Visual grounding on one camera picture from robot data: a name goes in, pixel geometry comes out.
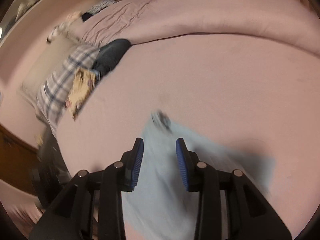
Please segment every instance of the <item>wooden cabinet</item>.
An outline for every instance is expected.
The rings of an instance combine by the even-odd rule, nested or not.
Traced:
[[[0,125],[0,179],[35,195],[29,170],[38,165],[37,150]]]

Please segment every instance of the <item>gray cloth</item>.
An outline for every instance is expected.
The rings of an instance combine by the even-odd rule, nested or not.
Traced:
[[[262,191],[268,188],[271,180],[273,159],[248,156],[220,146],[171,122],[161,112],[152,114],[142,138],[145,147],[138,185],[133,192],[123,192],[122,196],[124,220],[145,240],[191,240],[194,237],[198,193],[186,192],[182,184],[175,152],[177,138],[183,138],[188,150],[196,152],[201,161],[218,170],[243,170]],[[226,225],[226,214],[222,215],[222,223]]]

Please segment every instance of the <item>pink wall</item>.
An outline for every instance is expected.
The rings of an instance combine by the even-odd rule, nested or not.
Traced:
[[[54,0],[24,16],[0,45],[0,123],[23,141],[36,147],[35,136],[45,126],[36,119],[34,109],[17,89],[33,63],[49,45],[48,33],[67,14],[92,4],[94,0]]]

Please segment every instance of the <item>bed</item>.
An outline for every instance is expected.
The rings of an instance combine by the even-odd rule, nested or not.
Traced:
[[[221,145],[275,158],[268,200],[295,238],[320,197],[320,20],[295,0],[124,0],[81,43],[133,46],[56,136],[65,163],[102,170],[162,110]],[[143,237],[126,224],[128,239]]]

